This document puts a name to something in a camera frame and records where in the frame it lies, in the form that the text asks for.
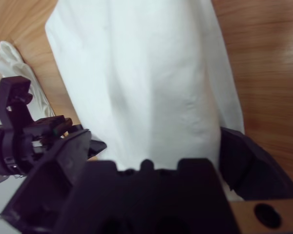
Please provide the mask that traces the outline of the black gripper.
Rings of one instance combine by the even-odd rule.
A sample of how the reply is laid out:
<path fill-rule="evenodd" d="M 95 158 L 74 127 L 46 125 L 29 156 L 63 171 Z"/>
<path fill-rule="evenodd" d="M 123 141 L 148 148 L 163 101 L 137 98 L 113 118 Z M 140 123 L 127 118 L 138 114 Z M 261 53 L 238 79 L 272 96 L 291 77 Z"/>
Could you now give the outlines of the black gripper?
<path fill-rule="evenodd" d="M 21 130 L 0 128 L 0 176 L 30 172 L 1 218 L 23 234 L 52 233 L 87 161 L 90 140 L 88 129 L 64 116 L 42 118 Z"/>

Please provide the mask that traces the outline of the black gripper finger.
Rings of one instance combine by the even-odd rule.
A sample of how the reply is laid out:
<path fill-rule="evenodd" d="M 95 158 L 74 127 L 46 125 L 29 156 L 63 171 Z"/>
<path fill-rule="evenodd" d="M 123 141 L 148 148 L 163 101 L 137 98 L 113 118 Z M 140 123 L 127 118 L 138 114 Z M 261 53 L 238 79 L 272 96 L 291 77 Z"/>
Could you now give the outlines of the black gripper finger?
<path fill-rule="evenodd" d="M 293 199 L 293 181 L 275 159 L 243 133 L 221 128 L 219 169 L 244 200 Z"/>
<path fill-rule="evenodd" d="M 107 145 L 102 141 L 90 140 L 88 158 L 92 158 L 107 148 Z"/>

